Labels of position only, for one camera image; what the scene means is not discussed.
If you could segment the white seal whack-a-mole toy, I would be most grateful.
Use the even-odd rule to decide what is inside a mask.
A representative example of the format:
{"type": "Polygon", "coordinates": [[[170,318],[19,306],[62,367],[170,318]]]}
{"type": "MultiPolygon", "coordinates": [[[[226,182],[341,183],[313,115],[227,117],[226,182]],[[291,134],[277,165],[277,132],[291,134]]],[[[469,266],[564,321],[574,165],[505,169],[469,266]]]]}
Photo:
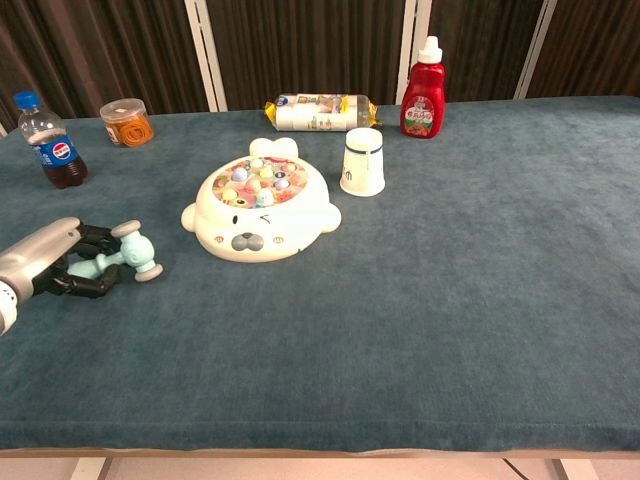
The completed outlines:
{"type": "Polygon", "coordinates": [[[183,228],[209,253],[247,263],[295,255],[340,223],[324,177],[298,156],[290,137],[254,139],[247,156],[203,181],[181,215],[183,228]]]}

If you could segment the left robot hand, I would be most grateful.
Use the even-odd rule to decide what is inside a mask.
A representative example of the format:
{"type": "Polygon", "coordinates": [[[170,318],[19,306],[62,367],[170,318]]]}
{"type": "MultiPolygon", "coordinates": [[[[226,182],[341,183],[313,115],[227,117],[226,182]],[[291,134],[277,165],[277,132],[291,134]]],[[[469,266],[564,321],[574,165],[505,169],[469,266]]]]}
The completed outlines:
{"type": "Polygon", "coordinates": [[[98,298],[120,282],[121,268],[111,265],[98,278],[88,279],[68,271],[68,256],[89,260],[99,253],[114,254],[120,246],[107,228],[61,218],[0,253],[0,282],[9,285],[19,304],[44,292],[98,298]]]}

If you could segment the blue table cloth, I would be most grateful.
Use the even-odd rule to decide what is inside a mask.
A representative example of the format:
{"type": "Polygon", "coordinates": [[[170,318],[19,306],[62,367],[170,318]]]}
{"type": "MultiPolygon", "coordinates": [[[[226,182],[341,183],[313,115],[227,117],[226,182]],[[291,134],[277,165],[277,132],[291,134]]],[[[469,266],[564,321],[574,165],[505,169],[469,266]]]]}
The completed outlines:
{"type": "Polygon", "coordinates": [[[259,111],[163,115],[114,146],[68,125],[84,185],[0,139],[0,250],[65,216],[139,219],[164,273],[43,294],[0,337],[0,449],[640,450],[640,98],[453,103],[441,133],[380,111],[385,190],[339,187],[344,137],[299,133],[341,226],[238,264],[180,224],[275,132],[259,111]]]}

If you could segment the red ketchup squeeze bottle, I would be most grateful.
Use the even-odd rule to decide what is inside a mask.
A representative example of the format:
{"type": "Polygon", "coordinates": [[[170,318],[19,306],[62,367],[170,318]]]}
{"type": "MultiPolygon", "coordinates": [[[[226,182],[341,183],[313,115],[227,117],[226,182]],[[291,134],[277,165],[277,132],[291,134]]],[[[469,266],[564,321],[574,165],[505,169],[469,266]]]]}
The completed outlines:
{"type": "Polygon", "coordinates": [[[442,57],[438,37],[427,36],[410,70],[402,101],[400,127],[408,136],[430,139],[441,131],[446,107],[442,57]]]}

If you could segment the yellow white snack package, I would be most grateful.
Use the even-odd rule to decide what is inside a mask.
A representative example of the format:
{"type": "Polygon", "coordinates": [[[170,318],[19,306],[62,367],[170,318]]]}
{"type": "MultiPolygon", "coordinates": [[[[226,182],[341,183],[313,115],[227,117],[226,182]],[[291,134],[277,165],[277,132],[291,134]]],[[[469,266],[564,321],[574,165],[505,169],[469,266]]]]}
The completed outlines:
{"type": "Polygon", "coordinates": [[[278,131],[349,131],[379,124],[377,106],[356,94],[281,94],[264,113],[278,131]]]}

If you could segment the white paper cup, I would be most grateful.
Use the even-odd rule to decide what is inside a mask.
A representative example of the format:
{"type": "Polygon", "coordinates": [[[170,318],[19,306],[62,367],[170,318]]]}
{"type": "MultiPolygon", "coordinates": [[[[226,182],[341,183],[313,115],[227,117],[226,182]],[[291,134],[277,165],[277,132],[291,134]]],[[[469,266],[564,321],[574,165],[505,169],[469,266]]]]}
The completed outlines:
{"type": "Polygon", "coordinates": [[[348,194],[372,197],[385,188],[383,136],[374,128],[347,132],[340,186],[348,194]]]}

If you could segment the clear jar orange contents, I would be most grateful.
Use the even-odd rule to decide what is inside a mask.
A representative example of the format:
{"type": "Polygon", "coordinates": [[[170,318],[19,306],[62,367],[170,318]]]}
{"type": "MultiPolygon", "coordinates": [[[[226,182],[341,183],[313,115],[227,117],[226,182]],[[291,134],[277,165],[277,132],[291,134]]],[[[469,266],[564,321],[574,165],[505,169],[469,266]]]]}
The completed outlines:
{"type": "Polygon", "coordinates": [[[115,145],[138,147],[154,138],[144,102],[123,98],[103,105],[99,110],[106,132],[115,145]]]}

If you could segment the mint green toy hammer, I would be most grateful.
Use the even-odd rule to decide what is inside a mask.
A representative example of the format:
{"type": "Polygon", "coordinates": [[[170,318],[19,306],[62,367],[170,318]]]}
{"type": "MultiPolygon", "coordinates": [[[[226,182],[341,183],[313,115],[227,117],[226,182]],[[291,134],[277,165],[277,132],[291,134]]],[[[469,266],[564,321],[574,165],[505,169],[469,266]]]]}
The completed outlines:
{"type": "Polygon", "coordinates": [[[155,250],[151,241],[139,232],[141,223],[130,220],[114,227],[110,233],[121,241],[119,249],[111,255],[98,253],[94,259],[74,262],[67,271],[71,275],[97,279],[111,265],[127,264],[136,270],[135,280],[147,282],[163,272],[163,266],[154,261],[155,250]]]}

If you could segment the white table leg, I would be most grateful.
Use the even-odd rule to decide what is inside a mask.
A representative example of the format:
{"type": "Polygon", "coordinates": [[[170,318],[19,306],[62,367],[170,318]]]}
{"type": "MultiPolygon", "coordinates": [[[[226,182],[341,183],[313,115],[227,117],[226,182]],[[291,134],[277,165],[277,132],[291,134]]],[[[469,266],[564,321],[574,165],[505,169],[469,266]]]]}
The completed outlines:
{"type": "Polygon", "coordinates": [[[68,480],[107,480],[112,458],[81,457],[68,480]]]}
{"type": "Polygon", "coordinates": [[[589,459],[552,459],[558,480],[600,480],[589,459]]]}

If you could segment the Pepsi cola bottle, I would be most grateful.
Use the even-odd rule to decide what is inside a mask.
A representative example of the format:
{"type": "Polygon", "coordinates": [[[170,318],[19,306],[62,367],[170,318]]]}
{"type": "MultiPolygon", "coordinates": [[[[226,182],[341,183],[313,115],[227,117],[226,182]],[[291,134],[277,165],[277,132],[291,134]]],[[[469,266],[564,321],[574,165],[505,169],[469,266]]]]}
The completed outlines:
{"type": "Polygon", "coordinates": [[[62,119],[34,91],[16,93],[14,102],[21,110],[18,128],[34,149],[48,180],[58,189],[83,184],[88,168],[62,119]]]}

